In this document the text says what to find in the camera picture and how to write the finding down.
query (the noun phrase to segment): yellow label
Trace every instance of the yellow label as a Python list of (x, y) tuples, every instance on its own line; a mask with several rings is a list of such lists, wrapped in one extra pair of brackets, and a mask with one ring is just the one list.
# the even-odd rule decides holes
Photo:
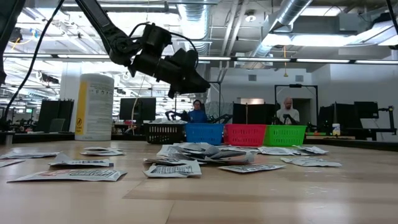
[(87, 100), (86, 94), (87, 94), (87, 82), (81, 82), (79, 89), (78, 104), (77, 104), (75, 134), (84, 134), (85, 111), (86, 111), (86, 100)]

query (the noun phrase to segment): blue basket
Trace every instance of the blue basket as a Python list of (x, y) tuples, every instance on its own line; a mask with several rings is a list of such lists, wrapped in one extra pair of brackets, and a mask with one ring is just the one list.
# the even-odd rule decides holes
[(187, 142), (206, 142), (212, 145), (221, 144), (223, 124), (186, 124)]

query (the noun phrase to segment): white canister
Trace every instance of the white canister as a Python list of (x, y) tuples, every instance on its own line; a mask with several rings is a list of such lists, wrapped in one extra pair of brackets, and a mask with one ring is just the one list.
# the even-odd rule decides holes
[(332, 124), (331, 127), (333, 128), (331, 134), (333, 136), (340, 136), (340, 124)]
[(80, 76), (75, 140), (110, 141), (114, 80), (100, 74)]

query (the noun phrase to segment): man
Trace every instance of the man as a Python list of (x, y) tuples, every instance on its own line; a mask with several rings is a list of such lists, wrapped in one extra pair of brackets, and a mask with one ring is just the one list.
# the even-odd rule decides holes
[(189, 111), (188, 115), (191, 119), (191, 123), (207, 123), (206, 112), (200, 109), (200, 100), (195, 100), (193, 102), (193, 111)]
[(293, 100), (287, 97), (284, 101), (285, 108), (276, 111), (276, 117), (282, 124), (297, 125), (300, 122), (299, 111), (293, 109)]

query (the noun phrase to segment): woman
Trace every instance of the woman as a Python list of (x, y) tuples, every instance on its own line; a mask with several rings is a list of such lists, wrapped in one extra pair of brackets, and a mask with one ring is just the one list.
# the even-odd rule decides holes
[(200, 109), (200, 105), (200, 100), (195, 100), (193, 102), (193, 111), (188, 112), (191, 123), (207, 123), (206, 112)]

